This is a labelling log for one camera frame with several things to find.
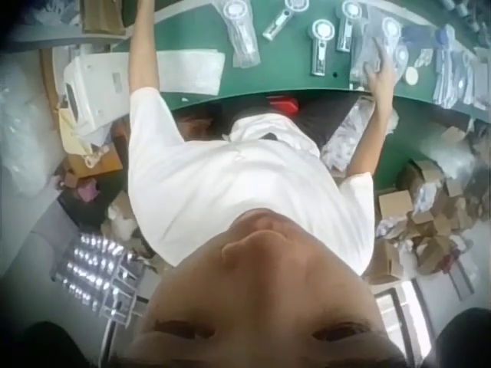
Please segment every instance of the cardboard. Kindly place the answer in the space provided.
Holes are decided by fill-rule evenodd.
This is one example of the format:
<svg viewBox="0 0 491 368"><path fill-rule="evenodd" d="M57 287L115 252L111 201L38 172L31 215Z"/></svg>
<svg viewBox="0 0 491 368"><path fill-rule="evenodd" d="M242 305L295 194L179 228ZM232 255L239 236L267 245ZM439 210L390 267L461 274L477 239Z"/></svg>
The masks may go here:
<svg viewBox="0 0 491 368"><path fill-rule="evenodd" d="M381 219L398 219L413 211L413 202L407 190L378 196L378 208Z"/></svg>
<svg viewBox="0 0 491 368"><path fill-rule="evenodd" d="M440 168L429 160L413 161L425 182L438 182L444 178Z"/></svg>
<svg viewBox="0 0 491 368"><path fill-rule="evenodd" d="M452 242L443 236L436 236L428 240L427 247L418 257L418 272L433 274L440 270L440 264L445 257L452 253Z"/></svg>
<svg viewBox="0 0 491 368"><path fill-rule="evenodd" d="M452 234L451 221L445 215L438 215L432 221L416 224L413 221L408 226L415 228L418 235L432 237L435 235L450 236Z"/></svg>
<svg viewBox="0 0 491 368"><path fill-rule="evenodd" d="M433 214L431 213L431 211L414 213L411 215L411 220L416 225L427 224L428 222L432 222L433 219L434 219L434 217L433 217Z"/></svg>
<svg viewBox="0 0 491 368"><path fill-rule="evenodd" d="M402 280L403 277L404 269L397 249L388 241L377 242L364 278L372 285L380 285Z"/></svg>
<svg viewBox="0 0 491 368"><path fill-rule="evenodd" d="M462 185L456 179L447 179L445 181L445 190L449 198L455 198L463 194Z"/></svg>
<svg viewBox="0 0 491 368"><path fill-rule="evenodd" d="M455 143L461 142L466 137L466 132L460 130L456 126L451 126L443 134L441 135L442 139L445 140L446 143L453 145Z"/></svg>
<svg viewBox="0 0 491 368"><path fill-rule="evenodd" d="M81 16L86 33L125 35L122 0L82 0Z"/></svg>
<svg viewBox="0 0 491 368"><path fill-rule="evenodd" d="M467 213L466 200L462 197L458 198L450 217L450 227L454 231L462 231L472 228L474 224L475 220Z"/></svg>
<svg viewBox="0 0 491 368"><path fill-rule="evenodd" d="M78 176L72 172L67 171L64 174L63 183L67 188L75 189L78 185Z"/></svg>

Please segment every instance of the green workbench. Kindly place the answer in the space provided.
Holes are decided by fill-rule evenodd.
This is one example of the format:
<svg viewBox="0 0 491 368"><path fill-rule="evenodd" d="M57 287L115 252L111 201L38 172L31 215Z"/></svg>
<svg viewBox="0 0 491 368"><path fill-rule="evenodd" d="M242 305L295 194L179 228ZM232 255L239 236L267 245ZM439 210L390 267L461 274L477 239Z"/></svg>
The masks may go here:
<svg viewBox="0 0 491 368"><path fill-rule="evenodd" d="M261 64L249 69L232 67L233 49L229 42L226 25L212 5L204 5L178 14L155 25L158 50L179 50L191 48L217 49L226 54L226 66L218 97L203 95L164 94L171 110L194 104L234 97L243 94L267 93L282 90L348 90L350 54L337 52L336 41L328 43L328 63L325 77L311 75L311 39L307 30L318 18L327 18L338 26L335 8L341 0L311 1L310 9L293 18L273 41L263 38L262 32L282 9L283 0L252 0L254 26L261 54ZM174 3L175 0L157 0L157 9ZM450 23L456 29L457 40L468 48L473 48L476 37L468 31L455 15L440 6L437 0L394 0L393 3L426 18L437 26ZM124 21L131 24L134 20L136 2L124 3ZM402 24L407 20L398 18ZM115 48L115 51L128 51L129 41ZM410 51L412 65L419 51ZM395 90L396 96L431 103L437 82L434 64L419 69L420 81L409 86L400 81ZM476 119L488 121L487 112L457 102L453 108Z"/></svg>

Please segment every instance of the bubble wrap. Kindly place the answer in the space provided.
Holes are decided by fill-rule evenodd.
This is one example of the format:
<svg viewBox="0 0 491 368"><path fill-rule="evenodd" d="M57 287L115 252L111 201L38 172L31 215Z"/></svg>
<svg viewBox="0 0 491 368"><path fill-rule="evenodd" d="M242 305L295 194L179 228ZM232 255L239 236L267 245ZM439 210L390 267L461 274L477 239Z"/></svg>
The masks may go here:
<svg viewBox="0 0 491 368"><path fill-rule="evenodd" d="M336 169L341 173L346 172L351 157L353 157L354 151L374 112L374 106L374 102L365 97L358 99L343 123L327 144L322 147L321 158L329 169ZM386 135L397 128L398 122L399 115L397 115L396 110L392 110Z"/></svg>

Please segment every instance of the cardboard box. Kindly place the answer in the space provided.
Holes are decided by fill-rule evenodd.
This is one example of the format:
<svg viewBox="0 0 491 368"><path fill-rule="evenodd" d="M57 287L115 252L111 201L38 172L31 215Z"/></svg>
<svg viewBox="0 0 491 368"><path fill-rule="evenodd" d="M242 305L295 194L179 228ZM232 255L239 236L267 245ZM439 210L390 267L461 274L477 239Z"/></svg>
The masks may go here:
<svg viewBox="0 0 491 368"><path fill-rule="evenodd" d="M419 193L421 187L429 182L441 182L444 176L440 168L429 160L410 161L403 172L397 178L397 187L399 189L409 190L413 202L415 195ZM431 211L421 212L411 216L415 224L423 224L433 221L433 213Z"/></svg>
<svg viewBox="0 0 491 368"><path fill-rule="evenodd" d="M125 35L121 3L122 0L83 0L81 16L84 32Z"/></svg>
<svg viewBox="0 0 491 368"><path fill-rule="evenodd" d="M378 226L381 221L400 219L384 238L394 239L400 236L406 230L407 213L411 211L413 211L413 203L407 190L379 194L377 205L375 206L376 225Z"/></svg>
<svg viewBox="0 0 491 368"><path fill-rule="evenodd" d="M380 285L402 280L403 277L404 269L394 245L386 240L375 243L374 255L364 273L365 280L372 285Z"/></svg>
<svg viewBox="0 0 491 368"><path fill-rule="evenodd" d="M418 257L418 272L421 274L433 274L440 270L440 265L446 257L452 254L452 242L443 236L436 236L427 242L427 247Z"/></svg>
<svg viewBox="0 0 491 368"><path fill-rule="evenodd" d="M414 233L420 236L432 237L436 235L450 236L452 234L451 221L445 215L438 215L433 220L416 224L410 220L409 228L414 228Z"/></svg>
<svg viewBox="0 0 491 368"><path fill-rule="evenodd" d="M466 137L466 132L460 130L456 126L451 126L441 135L442 139L446 143L453 145L455 143L461 142Z"/></svg>
<svg viewBox="0 0 491 368"><path fill-rule="evenodd" d="M467 230L472 228L476 223L467 213L466 200L459 198L453 208L453 214L450 216L450 227L454 231Z"/></svg>

